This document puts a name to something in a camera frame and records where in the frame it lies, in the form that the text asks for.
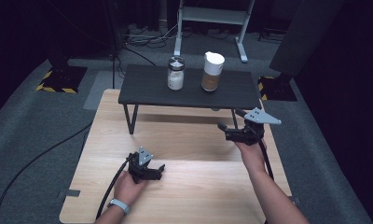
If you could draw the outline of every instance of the wooden table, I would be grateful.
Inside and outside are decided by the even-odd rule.
[[[94,222],[115,172],[139,146],[154,155],[150,168],[163,163],[166,167],[162,179],[149,183],[124,223],[265,221],[240,151],[216,127],[219,120],[231,127],[228,110],[144,105],[139,128],[130,135],[118,97],[117,90],[104,92],[70,186],[80,194],[66,197],[62,223]],[[291,195],[269,125],[265,130],[275,181]]]

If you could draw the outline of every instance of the gray carpet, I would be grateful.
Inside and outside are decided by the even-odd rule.
[[[181,53],[186,68],[202,67],[202,55],[211,50],[225,56],[224,69],[250,71],[255,79],[278,75],[268,68],[278,45],[256,40],[255,34],[245,38],[249,63],[240,62],[233,36],[217,40],[192,35],[184,38]],[[173,54],[173,41],[169,39],[163,49],[130,48],[157,65],[166,65]],[[120,60],[123,70],[129,63],[149,64],[126,50],[121,51]],[[73,59],[69,63],[89,68],[78,94],[36,91],[50,68],[44,62],[0,111],[0,196],[27,162],[92,122],[103,90],[112,88],[111,62]],[[116,77],[116,88],[121,88],[121,78]],[[370,223],[295,82],[291,84],[297,102],[265,101],[264,107],[283,121],[271,128],[291,190],[300,199],[299,208],[311,223]],[[1,223],[60,223],[64,192],[74,175],[85,132],[51,150],[17,179],[2,204]]]

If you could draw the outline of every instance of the dark background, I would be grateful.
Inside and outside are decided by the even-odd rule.
[[[168,2],[169,8],[174,2]],[[101,1],[55,3],[84,32],[110,43]],[[119,3],[120,16],[128,21],[131,12],[122,1]],[[245,3],[236,3],[232,5],[245,8]],[[42,1],[42,7],[66,57],[103,56],[108,52],[107,45],[81,34],[46,1]],[[256,1],[255,20],[248,31],[259,31],[268,21],[276,21],[274,8]],[[12,1],[0,1],[0,109],[45,60],[39,35],[24,23]],[[296,82],[343,173],[373,220],[373,0],[345,3]]]

